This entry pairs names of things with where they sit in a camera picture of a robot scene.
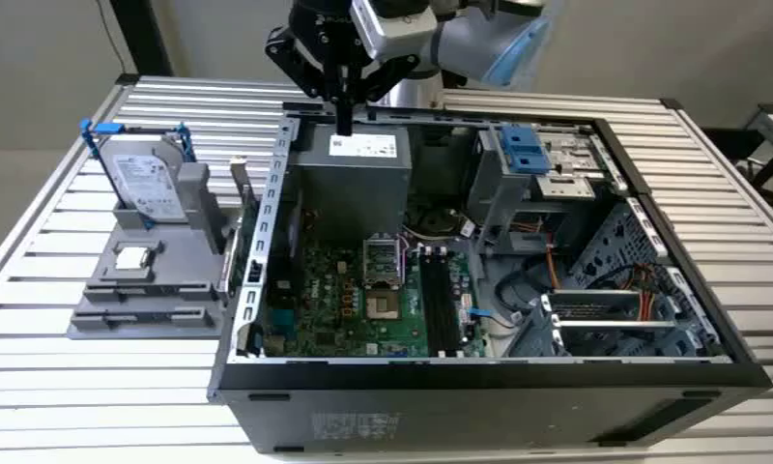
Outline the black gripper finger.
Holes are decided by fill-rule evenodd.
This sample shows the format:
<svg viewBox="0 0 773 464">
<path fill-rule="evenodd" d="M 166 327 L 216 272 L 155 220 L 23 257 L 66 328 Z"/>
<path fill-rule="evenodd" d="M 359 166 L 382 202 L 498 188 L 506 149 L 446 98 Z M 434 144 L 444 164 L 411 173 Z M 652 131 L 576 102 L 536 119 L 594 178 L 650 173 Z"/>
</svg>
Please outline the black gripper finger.
<svg viewBox="0 0 773 464">
<path fill-rule="evenodd" d="M 380 100 L 419 65 L 418 55 L 388 59 L 368 75 L 364 67 L 371 59 L 358 56 L 348 66 L 344 87 L 344 134 L 351 135 L 354 110 L 358 104 Z"/>
<path fill-rule="evenodd" d="M 347 98 L 343 93 L 342 69 L 332 62 L 320 70 L 298 49 L 288 27 L 275 28 L 266 43 L 266 54 L 310 98 L 322 98 L 335 107 L 336 134 L 347 134 Z"/>
</svg>

